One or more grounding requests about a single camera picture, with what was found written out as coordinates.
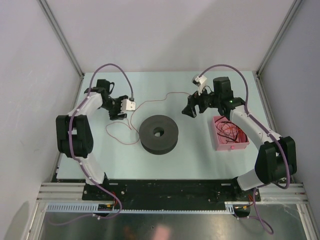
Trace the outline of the pink plastic box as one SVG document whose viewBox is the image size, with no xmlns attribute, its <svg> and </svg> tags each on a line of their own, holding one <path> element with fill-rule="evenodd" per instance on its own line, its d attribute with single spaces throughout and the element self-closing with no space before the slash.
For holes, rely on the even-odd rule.
<svg viewBox="0 0 320 240">
<path fill-rule="evenodd" d="M 224 116 L 214 116 L 211 128 L 216 151 L 244 150 L 250 144 L 244 131 Z"/>
</svg>

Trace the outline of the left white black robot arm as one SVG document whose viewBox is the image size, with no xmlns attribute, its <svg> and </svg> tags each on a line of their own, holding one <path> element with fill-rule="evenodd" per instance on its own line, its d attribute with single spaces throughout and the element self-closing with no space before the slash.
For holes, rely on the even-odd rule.
<svg viewBox="0 0 320 240">
<path fill-rule="evenodd" d="M 114 86 L 114 82 L 98 79 L 95 87 L 85 90 L 84 99 L 77 107 L 66 115 L 58 115 L 55 120 L 59 152 L 79 164 L 86 183 L 95 185 L 93 194 L 100 200 L 110 196 L 111 188 L 104 184 L 106 174 L 93 154 L 94 138 L 89 118 L 99 109 L 106 110 L 111 121 L 127 117 L 123 111 L 123 102 L 129 97 L 123 95 L 112 98 Z"/>
</svg>

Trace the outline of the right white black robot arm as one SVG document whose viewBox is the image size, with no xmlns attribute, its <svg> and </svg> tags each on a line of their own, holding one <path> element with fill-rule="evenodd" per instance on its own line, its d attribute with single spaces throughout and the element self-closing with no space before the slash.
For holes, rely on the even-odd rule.
<svg viewBox="0 0 320 240">
<path fill-rule="evenodd" d="M 198 90 L 189 95 L 182 114 L 195 118 L 196 107 L 202 114 L 208 108 L 216 108 L 219 114 L 237 125 L 253 142 L 258 150 L 254 168 L 235 178 L 237 184 L 230 188 L 231 196 L 242 201 L 249 190 L 275 183 L 297 172 L 296 143 L 292 137 L 283 137 L 266 128 L 249 112 L 245 101 L 234 97 L 228 77 L 213 80 L 213 91 L 207 92 L 207 78 L 195 76 L 192 83 Z"/>
</svg>

